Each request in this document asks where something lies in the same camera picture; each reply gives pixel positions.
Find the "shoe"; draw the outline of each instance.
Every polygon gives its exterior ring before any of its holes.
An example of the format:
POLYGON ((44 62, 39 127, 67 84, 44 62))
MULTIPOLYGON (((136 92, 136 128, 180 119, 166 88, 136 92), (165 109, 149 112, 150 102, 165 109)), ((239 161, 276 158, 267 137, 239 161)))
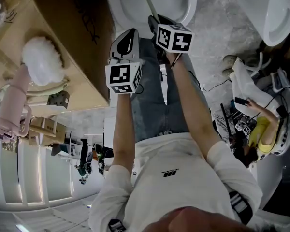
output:
POLYGON ((226 78, 229 78, 230 74, 233 72, 233 65, 237 60, 237 56, 235 55, 227 55, 222 60, 222 65, 224 70, 222 71, 222 75, 226 78))
POLYGON ((235 55, 225 56, 222 60, 222 64, 224 65, 224 69, 232 68, 236 60, 237 60, 237 56, 235 56, 235 55))
POLYGON ((61 152, 60 145, 59 144, 53 144, 52 145, 51 156, 55 156, 55 155, 59 154, 60 152, 61 152))

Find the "printed logo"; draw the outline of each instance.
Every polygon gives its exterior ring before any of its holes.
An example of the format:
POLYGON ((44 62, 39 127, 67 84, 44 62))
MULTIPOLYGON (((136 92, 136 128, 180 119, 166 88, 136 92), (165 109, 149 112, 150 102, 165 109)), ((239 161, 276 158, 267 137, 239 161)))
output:
POLYGON ((169 177, 169 176, 175 175, 177 170, 178 170, 178 168, 168 170, 168 171, 163 171, 161 173, 163 173, 163 177, 169 177))

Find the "toilet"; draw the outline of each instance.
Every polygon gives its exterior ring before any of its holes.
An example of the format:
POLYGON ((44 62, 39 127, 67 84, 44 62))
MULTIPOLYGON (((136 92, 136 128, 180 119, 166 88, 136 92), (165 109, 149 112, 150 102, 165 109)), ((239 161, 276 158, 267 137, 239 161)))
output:
POLYGON ((281 43, 290 33, 290 0, 237 0, 268 46, 281 43))
MULTIPOLYGON (((186 26, 194 16, 197 0, 151 0, 158 14, 186 26)), ((146 0, 108 0, 113 18, 121 30, 135 28, 142 38, 152 38, 147 20, 151 11, 146 0)))

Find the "smartphone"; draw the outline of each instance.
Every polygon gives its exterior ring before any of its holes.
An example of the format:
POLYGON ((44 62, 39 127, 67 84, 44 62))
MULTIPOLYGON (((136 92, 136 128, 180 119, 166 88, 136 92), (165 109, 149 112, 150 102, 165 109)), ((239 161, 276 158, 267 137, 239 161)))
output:
POLYGON ((244 105, 244 106, 247 106, 247 104, 249 104, 249 101, 244 100, 244 99, 239 98, 239 97, 235 97, 234 102, 241 104, 241 105, 244 105))

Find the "hand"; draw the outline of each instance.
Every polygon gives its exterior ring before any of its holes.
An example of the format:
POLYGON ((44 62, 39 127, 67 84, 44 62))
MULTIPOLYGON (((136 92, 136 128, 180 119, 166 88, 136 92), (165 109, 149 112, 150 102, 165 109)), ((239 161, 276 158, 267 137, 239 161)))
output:
POLYGON ((255 111, 260 110, 260 106, 256 104, 253 99, 248 98, 247 100, 249 101, 249 103, 247 104, 248 107, 250 107, 252 110, 255 110, 255 111))

